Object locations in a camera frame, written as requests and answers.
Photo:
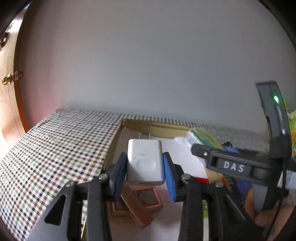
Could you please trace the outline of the clear box green label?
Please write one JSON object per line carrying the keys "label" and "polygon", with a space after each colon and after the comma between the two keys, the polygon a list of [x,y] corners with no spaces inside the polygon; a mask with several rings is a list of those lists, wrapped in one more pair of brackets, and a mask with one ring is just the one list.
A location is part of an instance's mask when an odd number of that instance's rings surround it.
{"label": "clear box green label", "polygon": [[191,149],[193,144],[200,144],[224,150],[224,147],[204,128],[193,128],[187,132],[184,143]]}

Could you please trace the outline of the red toy brick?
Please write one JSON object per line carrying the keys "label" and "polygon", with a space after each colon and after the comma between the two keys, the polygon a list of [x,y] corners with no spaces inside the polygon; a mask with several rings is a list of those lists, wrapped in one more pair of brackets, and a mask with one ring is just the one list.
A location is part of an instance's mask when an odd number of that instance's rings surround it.
{"label": "red toy brick", "polygon": [[207,178],[195,177],[195,179],[198,180],[201,183],[209,184],[209,180]]}

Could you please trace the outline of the white power adapter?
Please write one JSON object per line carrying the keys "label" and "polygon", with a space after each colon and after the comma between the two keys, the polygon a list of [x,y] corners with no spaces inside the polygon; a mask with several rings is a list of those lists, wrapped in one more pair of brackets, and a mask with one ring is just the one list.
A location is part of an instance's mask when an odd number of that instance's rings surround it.
{"label": "white power adapter", "polygon": [[126,181],[132,186],[158,186],[165,182],[162,143],[151,135],[138,134],[127,146]]}

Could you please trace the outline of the brown translucent stick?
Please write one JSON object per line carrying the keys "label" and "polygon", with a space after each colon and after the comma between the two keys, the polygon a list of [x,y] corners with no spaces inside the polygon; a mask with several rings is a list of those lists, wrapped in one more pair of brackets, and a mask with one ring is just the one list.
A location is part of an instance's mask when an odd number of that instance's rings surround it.
{"label": "brown translucent stick", "polygon": [[154,221],[152,215],[145,209],[125,181],[121,190],[121,198],[126,205],[128,213],[141,228],[147,227]]}

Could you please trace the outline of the lime green toy brick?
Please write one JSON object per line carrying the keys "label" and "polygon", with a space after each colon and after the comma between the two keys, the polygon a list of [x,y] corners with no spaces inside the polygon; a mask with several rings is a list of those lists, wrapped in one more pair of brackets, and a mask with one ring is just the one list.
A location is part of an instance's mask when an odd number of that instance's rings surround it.
{"label": "lime green toy brick", "polygon": [[202,200],[203,218],[208,217],[208,205],[206,200]]}

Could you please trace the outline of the purple toy block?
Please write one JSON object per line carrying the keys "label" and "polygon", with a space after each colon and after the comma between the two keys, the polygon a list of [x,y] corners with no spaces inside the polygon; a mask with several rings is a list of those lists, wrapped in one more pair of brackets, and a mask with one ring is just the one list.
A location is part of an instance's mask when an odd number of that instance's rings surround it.
{"label": "purple toy block", "polygon": [[252,188],[252,184],[248,181],[235,179],[233,186],[233,193],[237,198],[241,198],[248,194],[248,191]]}

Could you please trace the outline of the gold metal tin box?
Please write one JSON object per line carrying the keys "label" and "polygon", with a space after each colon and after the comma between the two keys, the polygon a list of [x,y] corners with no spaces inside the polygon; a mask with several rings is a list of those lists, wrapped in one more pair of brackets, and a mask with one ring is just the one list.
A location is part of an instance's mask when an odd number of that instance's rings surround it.
{"label": "gold metal tin box", "polygon": [[[149,121],[136,121],[136,120],[123,120],[119,129],[115,132],[115,136],[112,143],[109,145],[109,149],[106,154],[106,158],[103,162],[103,166],[109,166],[113,163],[113,158],[116,150],[117,143],[119,141],[120,134],[123,128],[128,128],[132,131],[137,131],[143,134],[151,134],[160,138],[175,138],[184,137],[189,130],[187,126],[177,126],[169,123],[155,123]],[[207,178],[210,183],[214,181],[226,182],[222,174],[216,173],[214,171],[206,170]]]}

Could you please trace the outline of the checkered tablecloth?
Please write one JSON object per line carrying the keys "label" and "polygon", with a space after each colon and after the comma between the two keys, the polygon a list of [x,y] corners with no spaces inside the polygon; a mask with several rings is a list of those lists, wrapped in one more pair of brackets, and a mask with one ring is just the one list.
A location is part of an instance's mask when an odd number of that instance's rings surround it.
{"label": "checkered tablecloth", "polygon": [[9,237],[25,240],[46,206],[70,180],[90,181],[104,168],[123,120],[204,128],[221,143],[266,152],[259,134],[199,122],[60,108],[33,126],[1,160],[1,220]]}

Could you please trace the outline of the green patterned hanging cloth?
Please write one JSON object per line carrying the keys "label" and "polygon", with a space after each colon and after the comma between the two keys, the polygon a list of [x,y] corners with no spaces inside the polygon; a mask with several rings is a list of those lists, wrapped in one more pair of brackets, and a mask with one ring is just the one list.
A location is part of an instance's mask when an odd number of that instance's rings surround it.
{"label": "green patterned hanging cloth", "polygon": [[295,158],[296,155],[296,111],[289,112],[288,102],[284,101],[285,109],[287,111],[288,124],[290,128],[291,142],[292,142],[292,157]]}

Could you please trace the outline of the wooden door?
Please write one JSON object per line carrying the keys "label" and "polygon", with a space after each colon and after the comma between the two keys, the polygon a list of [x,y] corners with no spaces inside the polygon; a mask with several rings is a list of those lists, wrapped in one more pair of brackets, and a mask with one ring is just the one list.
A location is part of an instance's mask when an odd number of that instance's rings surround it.
{"label": "wooden door", "polygon": [[7,143],[17,142],[29,130],[23,109],[19,68],[19,32],[27,7],[11,21],[1,36],[1,134]]}

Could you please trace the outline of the brass door knob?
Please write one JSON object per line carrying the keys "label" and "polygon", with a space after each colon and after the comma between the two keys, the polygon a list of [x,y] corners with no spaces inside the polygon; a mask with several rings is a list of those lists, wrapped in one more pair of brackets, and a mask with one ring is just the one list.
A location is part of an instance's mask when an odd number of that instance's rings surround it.
{"label": "brass door knob", "polygon": [[22,71],[15,71],[14,74],[9,73],[7,76],[5,76],[2,79],[2,85],[8,85],[12,82],[19,81],[23,78],[23,72]]}

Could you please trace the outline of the pink square frame tile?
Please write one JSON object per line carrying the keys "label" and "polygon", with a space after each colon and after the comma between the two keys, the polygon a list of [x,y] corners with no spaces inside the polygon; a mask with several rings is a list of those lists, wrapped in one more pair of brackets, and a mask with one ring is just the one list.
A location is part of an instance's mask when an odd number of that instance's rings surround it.
{"label": "pink square frame tile", "polygon": [[[156,212],[163,209],[163,203],[155,187],[138,187],[133,188],[134,196],[140,201],[148,212]],[[120,196],[116,202],[111,202],[110,210],[112,217],[129,216],[126,204]]]}

